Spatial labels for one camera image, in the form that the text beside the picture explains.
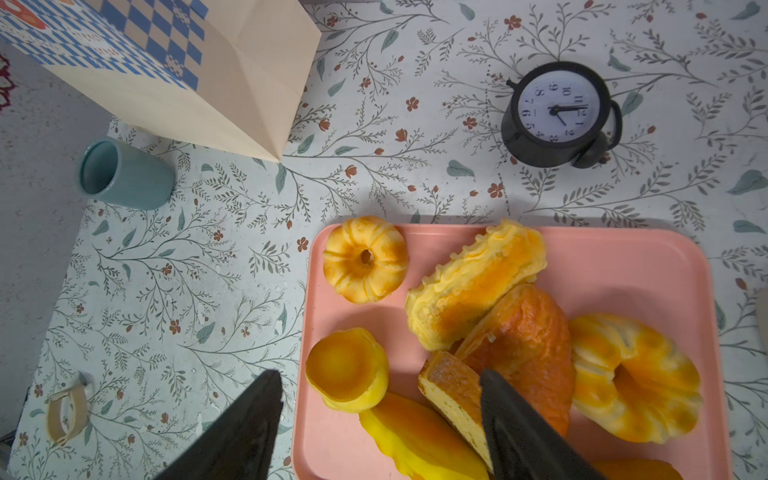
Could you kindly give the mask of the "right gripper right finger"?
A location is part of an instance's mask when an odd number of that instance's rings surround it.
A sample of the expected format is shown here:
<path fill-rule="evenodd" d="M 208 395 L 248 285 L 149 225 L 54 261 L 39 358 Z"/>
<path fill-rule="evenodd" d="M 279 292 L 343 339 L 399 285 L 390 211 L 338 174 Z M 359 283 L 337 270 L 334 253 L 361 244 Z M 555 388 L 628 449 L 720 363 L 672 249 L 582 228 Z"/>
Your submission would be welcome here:
<path fill-rule="evenodd" d="M 480 377 L 482 425 L 497 479 L 601 479 L 498 372 Z"/>

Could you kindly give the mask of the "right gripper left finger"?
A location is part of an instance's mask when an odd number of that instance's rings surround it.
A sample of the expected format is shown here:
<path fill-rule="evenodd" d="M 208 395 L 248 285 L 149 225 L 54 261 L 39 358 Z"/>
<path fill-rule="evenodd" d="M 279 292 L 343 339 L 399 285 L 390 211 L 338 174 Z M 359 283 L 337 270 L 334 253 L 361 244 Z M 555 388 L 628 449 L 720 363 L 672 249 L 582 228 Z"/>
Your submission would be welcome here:
<path fill-rule="evenodd" d="M 283 409 L 280 372 L 266 370 L 159 479 L 266 479 Z"/>

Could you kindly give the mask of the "sliced toast bread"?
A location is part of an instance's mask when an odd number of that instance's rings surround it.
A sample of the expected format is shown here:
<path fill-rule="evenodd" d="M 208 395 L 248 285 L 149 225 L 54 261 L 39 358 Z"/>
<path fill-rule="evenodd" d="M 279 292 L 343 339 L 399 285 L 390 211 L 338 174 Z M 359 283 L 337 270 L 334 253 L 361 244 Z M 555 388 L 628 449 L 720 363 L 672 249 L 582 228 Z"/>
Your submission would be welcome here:
<path fill-rule="evenodd" d="M 494 473 L 482 421 L 480 376 L 448 351 L 433 352 L 418 375 L 418 389 Z"/>

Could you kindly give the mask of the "brown croissant bread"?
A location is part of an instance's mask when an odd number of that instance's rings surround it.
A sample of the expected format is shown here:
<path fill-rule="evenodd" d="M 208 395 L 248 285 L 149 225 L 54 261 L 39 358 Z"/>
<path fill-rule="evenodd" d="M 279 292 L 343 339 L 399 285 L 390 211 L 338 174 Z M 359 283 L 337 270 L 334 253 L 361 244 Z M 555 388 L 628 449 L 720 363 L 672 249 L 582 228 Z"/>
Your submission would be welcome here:
<path fill-rule="evenodd" d="M 455 352 L 480 373 L 498 372 L 565 437 L 575 388 L 568 319 L 555 300 L 534 284 L 510 290 Z"/>

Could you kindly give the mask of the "yellow ring donut bread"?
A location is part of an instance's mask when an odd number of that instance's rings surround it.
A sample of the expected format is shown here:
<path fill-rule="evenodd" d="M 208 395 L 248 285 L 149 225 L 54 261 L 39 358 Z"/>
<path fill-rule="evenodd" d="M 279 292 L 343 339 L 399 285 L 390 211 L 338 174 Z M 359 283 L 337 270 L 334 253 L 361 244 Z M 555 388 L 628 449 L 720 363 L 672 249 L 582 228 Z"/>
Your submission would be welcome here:
<path fill-rule="evenodd" d="M 605 313 L 570 321 L 573 405 L 613 436 L 664 444 L 690 433 L 703 404 L 692 360 L 646 324 Z"/>

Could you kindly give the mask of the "blue checkered paper bag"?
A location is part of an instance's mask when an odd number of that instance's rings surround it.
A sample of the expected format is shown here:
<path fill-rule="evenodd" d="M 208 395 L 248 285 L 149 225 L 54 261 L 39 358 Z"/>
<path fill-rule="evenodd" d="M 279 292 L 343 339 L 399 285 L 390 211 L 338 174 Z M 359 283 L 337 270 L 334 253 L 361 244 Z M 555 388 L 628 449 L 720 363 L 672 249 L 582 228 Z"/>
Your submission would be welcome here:
<path fill-rule="evenodd" d="M 297 1 L 5 1 L 1 33 L 127 124 L 273 162 L 321 38 Z"/>

